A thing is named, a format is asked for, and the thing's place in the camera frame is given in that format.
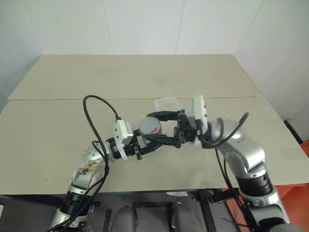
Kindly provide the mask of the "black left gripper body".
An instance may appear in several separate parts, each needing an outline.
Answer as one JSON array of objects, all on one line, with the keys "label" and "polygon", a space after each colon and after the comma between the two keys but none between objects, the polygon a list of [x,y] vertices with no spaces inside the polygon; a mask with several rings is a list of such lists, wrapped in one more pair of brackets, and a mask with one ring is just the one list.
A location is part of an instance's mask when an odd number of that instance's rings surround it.
[{"label": "black left gripper body", "polygon": [[136,156],[137,160],[141,160],[142,159],[141,148],[143,147],[138,142],[138,139],[133,140],[133,137],[132,137],[131,141],[127,145],[124,146],[124,151],[128,157]]}]

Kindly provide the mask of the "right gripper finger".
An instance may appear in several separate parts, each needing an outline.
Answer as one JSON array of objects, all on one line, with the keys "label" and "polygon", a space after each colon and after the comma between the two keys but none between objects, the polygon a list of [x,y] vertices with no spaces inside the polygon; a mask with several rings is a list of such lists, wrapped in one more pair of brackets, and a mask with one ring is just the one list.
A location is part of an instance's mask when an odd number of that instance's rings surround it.
[{"label": "right gripper finger", "polygon": [[158,142],[161,145],[173,146],[175,148],[180,148],[182,145],[179,138],[168,137],[164,134],[146,134],[144,138],[152,142]]},{"label": "right gripper finger", "polygon": [[157,118],[159,121],[178,121],[180,119],[180,111],[158,111],[147,116]]}]

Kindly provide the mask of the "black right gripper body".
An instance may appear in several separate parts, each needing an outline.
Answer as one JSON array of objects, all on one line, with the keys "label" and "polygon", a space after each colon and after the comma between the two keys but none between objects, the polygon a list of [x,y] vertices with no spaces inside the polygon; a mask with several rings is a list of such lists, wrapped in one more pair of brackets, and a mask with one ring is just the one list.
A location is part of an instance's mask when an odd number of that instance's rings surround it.
[{"label": "black right gripper body", "polygon": [[174,128],[174,138],[179,139],[183,143],[194,142],[197,131],[189,123],[184,109],[178,112],[177,125]]}]

